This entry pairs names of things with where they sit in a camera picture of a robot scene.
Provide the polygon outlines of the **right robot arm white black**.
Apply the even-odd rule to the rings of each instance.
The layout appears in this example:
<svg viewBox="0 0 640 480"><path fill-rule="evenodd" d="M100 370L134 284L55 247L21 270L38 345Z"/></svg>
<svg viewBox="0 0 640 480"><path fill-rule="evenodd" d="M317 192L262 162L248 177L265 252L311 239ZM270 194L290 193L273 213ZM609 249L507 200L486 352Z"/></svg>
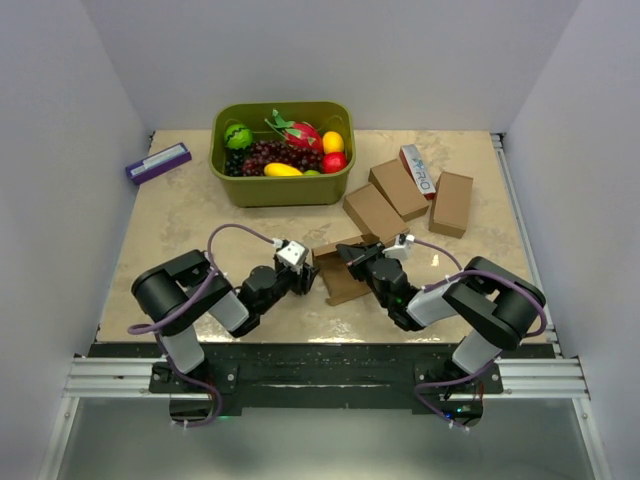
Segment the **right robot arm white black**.
<svg viewBox="0 0 640 480"><path fill-rule="evenodd" d="M457 272L433 284L413 285L402 262L414 245L444 254ZM369 287L400 329L421 331L454 316L471 327L450 357L425 377L436 386L469 392L501 353L516 350L547 327L543 292L482 256L463 265L445 249L404 234L389 247L339 244L336 250L349 274Z"/></svg>

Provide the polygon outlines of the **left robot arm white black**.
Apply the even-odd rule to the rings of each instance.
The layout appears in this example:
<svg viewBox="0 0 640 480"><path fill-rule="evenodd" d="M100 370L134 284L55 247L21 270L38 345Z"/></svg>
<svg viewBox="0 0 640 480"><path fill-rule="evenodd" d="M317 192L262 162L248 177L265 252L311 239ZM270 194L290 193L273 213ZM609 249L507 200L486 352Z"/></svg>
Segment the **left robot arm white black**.
<svg viewBox="0 0 640 480"><path fill-rule="evenodd" d="M133 325L129 333L156 335L173 361L173 382L185 392L196 392L205 385L209 366L195 322L208 313L235 338L250 333L284 296L310 292L319 269L306 261L307 254L296 242L285 244L276 251L273 266L253 268L236 287L203 252L189 251L134 281L132 295L151 322Z"/></svg>

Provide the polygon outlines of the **green toy watermelon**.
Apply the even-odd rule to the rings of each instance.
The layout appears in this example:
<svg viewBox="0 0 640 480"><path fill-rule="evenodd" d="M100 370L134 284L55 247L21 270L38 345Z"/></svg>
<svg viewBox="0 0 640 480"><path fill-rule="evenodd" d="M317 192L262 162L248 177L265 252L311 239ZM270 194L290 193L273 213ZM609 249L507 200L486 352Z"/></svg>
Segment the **green toy watermelon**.
<svg viewBox="0 0 640 480"><path fill-rule="evenodd" d="M253 143L253 132L242 123L230 125L224 132L225 146L230 150L244 150Z"/></svg>

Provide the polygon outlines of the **yellow toy mango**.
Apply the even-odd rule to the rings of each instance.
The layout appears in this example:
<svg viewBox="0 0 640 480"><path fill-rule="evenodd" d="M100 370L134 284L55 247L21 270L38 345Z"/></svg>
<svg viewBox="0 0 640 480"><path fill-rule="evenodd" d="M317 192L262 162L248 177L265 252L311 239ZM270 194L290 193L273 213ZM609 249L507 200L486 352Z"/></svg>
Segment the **yellow toy mango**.
<svg viewBox="0 0 640 480"><path fill-rule="evenodd" d="M303 173L291 165L273 162L264 167L264 175L267 177L296 177L302 176Z"/></svg>

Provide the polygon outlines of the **brown paper box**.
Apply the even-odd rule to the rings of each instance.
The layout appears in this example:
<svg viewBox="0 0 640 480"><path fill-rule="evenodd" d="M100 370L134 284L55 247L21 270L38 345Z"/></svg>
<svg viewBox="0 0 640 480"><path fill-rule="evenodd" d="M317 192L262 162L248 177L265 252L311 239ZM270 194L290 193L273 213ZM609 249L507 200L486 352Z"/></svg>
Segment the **brown paper box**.
<svg viewBox="0 0 640 480"><path fill-rule="evenodd" d="M319 275L328 292L328 298L326 299L328 305L337 306L371 292L364 282L357 281L351 276L336 246L338 244L349 246L371 244L376 241L376 237L365 234L316 247L312 250L313 266L319 270Z"/></svg>

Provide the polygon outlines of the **pink toy dragon fruit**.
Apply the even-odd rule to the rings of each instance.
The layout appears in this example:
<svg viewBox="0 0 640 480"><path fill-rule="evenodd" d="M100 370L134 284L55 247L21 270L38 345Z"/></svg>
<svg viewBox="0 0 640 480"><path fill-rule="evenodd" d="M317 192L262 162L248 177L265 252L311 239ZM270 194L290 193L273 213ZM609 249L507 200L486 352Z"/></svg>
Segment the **pink toy dragon fruit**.
<svg viewBox="0 0 640 480"><path fill-rule="evenodd" d="M324 152L321 136L306 122L285 120L278 110L273 109L272 118L265 119L265 123L290 146L312 149L320 154Z"/></svg>

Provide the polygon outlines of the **middle folded brown box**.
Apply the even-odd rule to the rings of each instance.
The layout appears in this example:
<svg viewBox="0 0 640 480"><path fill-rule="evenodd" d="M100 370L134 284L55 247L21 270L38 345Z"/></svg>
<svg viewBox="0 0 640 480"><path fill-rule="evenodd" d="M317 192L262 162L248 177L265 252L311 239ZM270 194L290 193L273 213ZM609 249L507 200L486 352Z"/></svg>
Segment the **middle folded brown box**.
<svg viewBox="0 0 640 480"><path fill-rule="evenodd" d="M427 213L429 201L420 193L400 160L394 159L372 167L368 180L404 221L417 219Z"/></svg>

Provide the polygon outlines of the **front folded brown box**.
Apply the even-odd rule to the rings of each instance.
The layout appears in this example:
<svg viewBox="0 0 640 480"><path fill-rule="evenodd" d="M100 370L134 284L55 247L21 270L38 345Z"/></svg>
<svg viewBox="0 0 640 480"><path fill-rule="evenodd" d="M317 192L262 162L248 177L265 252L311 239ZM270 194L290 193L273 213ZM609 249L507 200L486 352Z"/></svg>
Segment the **front folded brown box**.
<svg viewBox="0 0 640 480"><path fill-rule="evenodd" d="M383 244L394 243L398 235L409 233L407 223L370 183L347 194L343 209L363 234Z"/></svg>

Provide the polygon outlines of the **right folded brown box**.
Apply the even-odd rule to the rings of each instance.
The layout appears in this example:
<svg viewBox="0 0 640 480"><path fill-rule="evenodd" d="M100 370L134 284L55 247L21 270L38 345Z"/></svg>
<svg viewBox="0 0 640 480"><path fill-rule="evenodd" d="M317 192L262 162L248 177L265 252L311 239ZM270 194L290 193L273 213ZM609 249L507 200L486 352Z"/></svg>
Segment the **right folded brown box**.
<svg viewBox="0 0 640 480"><path fill-rule="evenodd" d="M460 239L469 222L473 179L443 171L436 183L428 228L430 232Z"/></svg>

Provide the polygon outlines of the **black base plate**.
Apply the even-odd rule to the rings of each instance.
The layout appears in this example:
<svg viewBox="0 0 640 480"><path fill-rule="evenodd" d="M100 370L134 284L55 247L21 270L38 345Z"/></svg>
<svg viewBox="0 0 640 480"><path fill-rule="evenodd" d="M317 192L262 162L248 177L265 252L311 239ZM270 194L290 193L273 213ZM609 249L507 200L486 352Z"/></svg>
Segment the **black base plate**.
<svg viewBox="0 0 640 480"><path fill-rule="evenodd" d="M501 356L478 378L436 386L425 377L453 353L452 344L247 344L204 345L209 376L222 397L222 414L250 408L397 409L429 414L440 409L467 426L482 402L511 391L507 372L536 368L555 357L549 344L526 344ZM95 344L87 358L148 358L150 395L169 401L175 421L203 420L215 406L210 392L172 372L151 343Z"/></svg>

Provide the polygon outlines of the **aluminium frame rail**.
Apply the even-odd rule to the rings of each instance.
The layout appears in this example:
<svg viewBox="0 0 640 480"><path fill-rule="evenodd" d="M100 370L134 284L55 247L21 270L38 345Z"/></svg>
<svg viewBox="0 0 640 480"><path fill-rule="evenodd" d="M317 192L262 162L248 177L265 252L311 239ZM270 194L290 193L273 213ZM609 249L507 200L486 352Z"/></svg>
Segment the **aluminium frame rail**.
<svg viewBox="0 0 640 480"><path fill-rule="evenodd" d="M136 399L150 396L148 358L75 358L37 479L57 479L81 399Z"/></svg>

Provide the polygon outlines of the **purple flat box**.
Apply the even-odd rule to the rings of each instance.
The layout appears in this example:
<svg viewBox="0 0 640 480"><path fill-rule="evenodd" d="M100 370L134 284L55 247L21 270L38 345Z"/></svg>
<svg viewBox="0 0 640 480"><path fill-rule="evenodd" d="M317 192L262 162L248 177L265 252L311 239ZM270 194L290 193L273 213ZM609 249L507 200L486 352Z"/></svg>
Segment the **purple flat box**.
<svg viewBox="0 0 640 480"><path fill-rule="evenodd" d="M128 165L125 168L125 174L134 185L140 186L191 160L192 154L190 150L184 143L180 142Z"/></svg>

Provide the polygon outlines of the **dark blue toy grapes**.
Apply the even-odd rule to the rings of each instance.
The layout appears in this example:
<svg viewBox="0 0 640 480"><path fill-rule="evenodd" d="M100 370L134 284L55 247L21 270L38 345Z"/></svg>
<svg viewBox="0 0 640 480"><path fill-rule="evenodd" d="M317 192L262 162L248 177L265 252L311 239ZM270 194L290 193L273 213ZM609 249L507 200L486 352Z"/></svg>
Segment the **dark blue toy grapes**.
<svg viewBox="0 0 640 480"><path fill-rule="evenodd" d="M224 174L230 177L242 177L246 155L245 150L227 150Z"/></svg>

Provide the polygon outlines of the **red toy grapes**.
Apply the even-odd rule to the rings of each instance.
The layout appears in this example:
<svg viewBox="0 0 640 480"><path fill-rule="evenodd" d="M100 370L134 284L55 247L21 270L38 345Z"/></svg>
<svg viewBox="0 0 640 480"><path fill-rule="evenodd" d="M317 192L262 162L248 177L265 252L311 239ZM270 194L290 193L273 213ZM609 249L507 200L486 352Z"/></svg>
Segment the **red toy grapes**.
<svg viewBox="0 0 640 480"><path fill-rule="evenodd" d="M302 173L321 173L321 161L322 155L314 149L261 140L249 147L241 164L241 172L243 176L265 176L265 167L278 163L296 168Z"/></svg>

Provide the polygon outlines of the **red white toothpaste box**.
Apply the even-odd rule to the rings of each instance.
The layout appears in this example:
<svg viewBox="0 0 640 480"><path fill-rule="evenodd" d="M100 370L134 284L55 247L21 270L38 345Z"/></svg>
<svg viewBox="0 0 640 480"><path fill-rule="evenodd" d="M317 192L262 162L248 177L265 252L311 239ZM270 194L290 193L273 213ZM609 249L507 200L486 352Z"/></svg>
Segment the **red white toothpaste box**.
<svg viewBox="0 0 640 480"><path fill-rule="evenodd" d="M417 146L415 144L401 146L399 158L419 192L427 200L432 200L435 197L436 188Z"/></svg>

